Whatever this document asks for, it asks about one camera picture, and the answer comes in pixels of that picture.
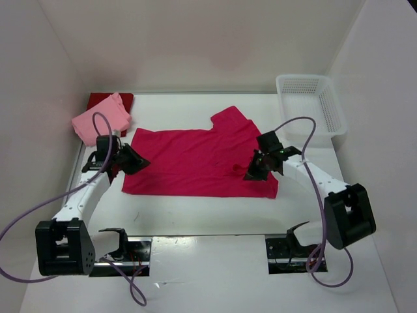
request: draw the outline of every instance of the white plastic basket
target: white plastic basket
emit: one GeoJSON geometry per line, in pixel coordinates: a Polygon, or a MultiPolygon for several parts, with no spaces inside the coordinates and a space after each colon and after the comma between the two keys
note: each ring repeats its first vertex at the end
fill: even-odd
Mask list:
{"type": "MultiPolygon", "coordinates": [[[[309,116],[317,122],[313,142],[328,140],[347,131],[332,80],[320,75],[280,75],[276,88],[283,121],[309,116]]],[[[305,141],[311,132],[311,121],[300,120],[285,125],[288,140],[305,141]]]]}

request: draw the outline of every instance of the red t-shirt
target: red t-shirt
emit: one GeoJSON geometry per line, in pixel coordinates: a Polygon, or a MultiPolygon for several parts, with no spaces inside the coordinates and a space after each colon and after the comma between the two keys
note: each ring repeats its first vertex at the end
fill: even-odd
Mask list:
{"type": "Polygon", "coordinates": [[[278,181],[244,181],[256,137],[255,124],[231,106],[211,117],[210,130],[138,128],[132,148],[151,162],[135,175],[126,175],[122,191],[165,196],[275,198],[278,181]]]}

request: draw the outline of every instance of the cable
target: cable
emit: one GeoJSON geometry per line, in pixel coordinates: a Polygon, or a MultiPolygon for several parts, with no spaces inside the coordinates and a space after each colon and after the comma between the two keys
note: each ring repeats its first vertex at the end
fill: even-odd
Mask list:
{"type": "MultiPolygon", "coordinates": [[[[100,112],[95,112],[93,114],[93,125],[94,125],[94,128],[97,130],[96,120],[95,120],[95,118],[96,118],[97,115],[99,115],[104,120],[104,122],[106,123],[107,128],[109,130],[109,134],[111,135],[111,127],[110,127],[109,121],[106,119],[106,116],[104,116],[104,114],[102,114],[100,112]]],[[[109,137],[110,137],[109,151],[107,152],[106,159],[104,160],[104,163],[103,163],[102,167],[98,170],[98,172],[94,176],[92,176],[88,181],[86,181],[82,185],[77,186],[76,188],[73,188],[73,189],[71,189],[71,190],[69,190],[67,192],[64,192],[63,194],[60,194],[59,196],[53,197],[53,198],[51,198],[49,200],[46,200],[46,201],[44,201],[44,202],[42,202],[42,203],[40,203],[40,204],[32,207],[31,209],[27,210],[26,212],[23,212],[21,215],[17,216],[14,220],[12,220],[12,222],[10,222],[8,225],[6,225],[6,227],[1,231],[1,233],[0,233],[0,241],[3,239],[3,237],[6,235],[6,233],[17,222],[19,222],[21,219],[23,219],[27,215],[31,214],[32,212],[36,211],[37,209],[40,209],[41,207],[44,207],[47,204],[50,204],[50,203],[52,203],[52,202],[54,202],[54,201],[56,201],[58,199],[61,199],[61,198],[65,197],[65,196],[68,196],[70,194],[73,194],[74,192],[77,192],[77,191],[81,190],[85,186],[87,186],[90,183],[92,183],[102,172],[104,172],[104,170],[106,169],[107,163],[109,162],[110,154],[111,154],[111,149],[110,148],[112,147],[112,140],[113,140],[113,138],[112,138],[112,136],[109,136],[109,137]]],[[[51,280],[51,279],[53,279],[53,278],[56,277],[56,276],[50,276],[50,277],[39,278],[39,279],[22,279],[22,278],[18,278],[18,277],[15,277],[15,276],[12,276],[12,275],[6,273],[5,270],[2,269],[1,267],[0,267],[0,275],[4,276],[5,278],[7,278],[9,280],[12,280],[14,282],[20,282],[22,284],[34,284],[34,283],[37,283],[37,282],[45,282],[45,281],[51,280]]]]}
{"type": "MultiPolygon", "coordinates": [[[[302,147],[302,150],[301,150],[301,159],[304,162],[306,160],[306,149],[307,149],[308,143],[310,142],[310,140],[313,137],[314,132],[317,128],[317,123],[315,122],[315,120],[311,117],[308,117],[308,116],[295,117],[293,119],[289,119],[288,121],[282,123],[280,126],[278,126],[277,128],[274,129],[274,132],[277,132],[280,128],[284,127],[286,124],[291,123],[293,121],[300,120],[300,119],[307,119],[307,120],[309,120],[313,123],[313,129],[311,130],[310,135],[307,137],[307,140],[304,143],[304,145],[302,147]]],[[[351,263],[351,269],[349,271],[349,274],[347,275],[347,278],[343,282],[340,282],[339,284],[329,285],[329,284],[325,284],[324,282],[321,282],[320,280],[317,279],[317,277],[314,276],[314,273],[317,272],[317,270],[320,267],[320,264],[322,263],[323,256],[324,256],[324,250],[326,249],[327,225],[326,225],[326,217],[324,215],[324,207],[323,207],[323,203],[322,203],[321,197],[320,197],[319,187],[317,186],[317,183],[315,182],[314,176],[313,176],[307,162],[304,162],[304,167],[306,168],[308,177],[310,178],[311,183],[313,185],[314,192],[315,192],[315,195],[317,197],[317,201],[319,202],[320,216],[321,216],[321,226],[322,226],[322,229],[323,229],[323,236],[322,236],[321,244],[317,245],[317,247],[308,256],[307,262],[306,262],[306,270],[307,270],[308,273],[310,273],[312,275],[313,279],[317,283],[319,283],[320,285],[322,285],[324,287],[329,287],[329,288],[340,287],[340,286],[343,286],[344,284],[346,284],[351,279],[351,277],[353,275],[352,255],[346,248],[344,248],[344,250],[346,251],[346,253],[349,257],[349,261],[351,263]],[[319,256],[317,257],[318,260],[315,262],[315,265],[313,266],[313,268],[311,268],[309,266],[309,264],[311,263],[311,259],[314,257],[314,255],[317,253],[317,251],[319,251],[319,256]]]]}
{"type": "Polygon", "coordinates": [[[132,296],[133,300],[140,306],[146,306],[148,301],[146,300],[145,295],[142,293],[142,291],[134,284],[134,279],[135,277],[142,271],[142,269],[144,269],[147,265],[143,266],[143,267],[139,267],[139,269],[133,274],[132,279],[129,279],[128,276],[117,267],[117,265],[115,265],[112,261],[107,260],[105,258],[101,258],[100,261],[104,261],[106,263],[109,263],[112,268],[114,268],[114,270],[116,270],[116,272],[118,272],[124,279],[126,279],[126,281],[129,283],[130,285],[130,295],[132,296]],[[140,296],[143,299],[143,303],[141,301],[139,301],[135,294],[133,293],[133,289],[136,290],[136,292],[138,292],[138,294],[140,294],[140,296]]]}

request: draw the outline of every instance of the robotic arm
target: robotic arm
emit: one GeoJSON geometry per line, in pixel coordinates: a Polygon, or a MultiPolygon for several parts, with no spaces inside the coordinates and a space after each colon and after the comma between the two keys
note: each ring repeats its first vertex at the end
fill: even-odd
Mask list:
{"type": "MultiPolygon", "coordinates": [[[[39,222],[35,230],[38,265],[41,275],[89,275],[94,262],[109,252],[122,254],[126,248],[124,229],[106,229],[90,236],[87,226],[102,195],[119,170],[131,175],[150,162],[138,155],[119,137],[113,145],[106,170],[89,185],[73,193],[64,207],[49,221],[39,222]]],[[[79,185],[85,184],[103,166],[109,150],[109,135],[97,137],[93,152],[82,169],[79,185]]]]}
{"type": "MultiPolygon", "coordinates": [[[[266,180],[270,171],[277,171],[313,191],[304,166],[308,162],[324,203],[327,240],[333,247],[341,250],[375,232],[375,219],[363,186],[351,186],[339,181],[310,161],[302,160],[301,152],[297,148],[283,148],[274,131],[260,135],[257,141],[259,150],[255,150],[245,179],[266,180]]],[[[303,223],[291,228],[287,236],[296,250],[298,246],[320,243],[321,227],[321,222],[303,223]]]]}

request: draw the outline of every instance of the laundry basket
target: laundry basket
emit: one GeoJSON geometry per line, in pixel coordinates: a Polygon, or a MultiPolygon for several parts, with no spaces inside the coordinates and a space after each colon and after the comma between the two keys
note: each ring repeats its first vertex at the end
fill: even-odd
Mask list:
{"type": "MultiPolygon", "coordinates": [[[[299,116],[309,116],[317,122],[313,142],[346,133],[347,123],[329,77],[281,75],[276,78],[276,88],[283,122],[299,116]]],[[[283,132],[288,140],[302,142],[311,128],[311,121],[300,120],[284,126],[283,132]]]]}

